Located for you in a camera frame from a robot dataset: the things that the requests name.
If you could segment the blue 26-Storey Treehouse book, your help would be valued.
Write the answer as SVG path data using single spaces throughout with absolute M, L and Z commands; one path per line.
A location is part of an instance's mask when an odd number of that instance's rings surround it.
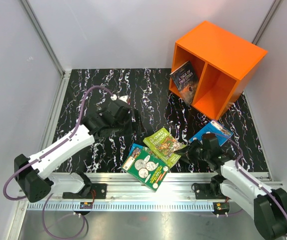
M 129 156 L 133 153 L 133 151 L 134 151 L 136 148 L 138 148 L 138 149 L 141 150 L 143 147 L 142 147 L 141 145 L 139 145 L 139 144 L 133 143 L 132 146 L 131 146 L 131 149 L 130 149 L 130 151 L 129 151 Z

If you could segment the lime green 65-Storey Treehouse book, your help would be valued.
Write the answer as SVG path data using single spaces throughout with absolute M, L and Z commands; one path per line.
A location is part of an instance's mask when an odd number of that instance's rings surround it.
M 164 127 L 153 135 L 145 137 L 143 142 L 165 164 L 172 168 L 180 159 L 175 151 L 186 147 L 185 144 L 176 140 Z

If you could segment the dark green 104-Storey Treehouse book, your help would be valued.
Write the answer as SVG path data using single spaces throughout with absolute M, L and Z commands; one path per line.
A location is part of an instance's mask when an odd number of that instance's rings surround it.
M 125 160 L 122 169 L 154 192 L 170 170 L 166 163 L 145 146 L 141 150 L 136 148 Z

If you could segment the dark Tale of Two Cities book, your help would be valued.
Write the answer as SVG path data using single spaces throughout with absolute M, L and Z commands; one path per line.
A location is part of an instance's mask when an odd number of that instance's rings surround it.
M 186 61 L 180 67 L 172 71 L 170 77 L 185 104 L 190 106 L 193 103 L 199 83 L 199 78 L 192 63 Z

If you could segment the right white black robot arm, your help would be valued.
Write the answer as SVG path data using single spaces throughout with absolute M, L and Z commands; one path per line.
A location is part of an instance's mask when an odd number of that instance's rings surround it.
M 227 197 L 237 203 L 254 221 L 265 240 L 287 238 L 287 192 L 271 188 L 240 165 L 243 156 L 233 158 L 219 145 L 219 134 L 204 133 L 201 140 L 193 140 L 175 154 L 186 163 L 206 162 L 216 173 L 210 181 L 210 194 Z

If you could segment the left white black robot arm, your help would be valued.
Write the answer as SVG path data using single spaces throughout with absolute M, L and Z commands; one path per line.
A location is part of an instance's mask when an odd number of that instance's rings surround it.
M 15 180 L 31 203 L 44 199 L 49 194 L 86 199 L 93 193 L 93 184 L 81 171 L 69 175 L 54 173 L 54 170 L 74 154 L 112 134 L 124 137 L 139 134 L 143 130 L 139 110 L 118 99 L 81 119 L 69 133 L 29 157 L 20 154 L 14 159 Z

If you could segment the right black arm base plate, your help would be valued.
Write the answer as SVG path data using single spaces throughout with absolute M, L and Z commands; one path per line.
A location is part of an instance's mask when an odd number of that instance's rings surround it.
M 215 194 L 209 183 L 195 182 L 191 185 L 191 190 L 194 192 L 196 200 L 224 199 L 221 195 Z

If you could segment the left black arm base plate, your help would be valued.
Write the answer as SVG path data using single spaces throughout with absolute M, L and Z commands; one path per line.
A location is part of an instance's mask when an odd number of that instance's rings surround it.
M 92 183 L 91 185 L 86 184 L 79 192 L 64 192 L 62 194 L 63 199 L 99 199 L 103 200 L 107 194 L 106 183 Z

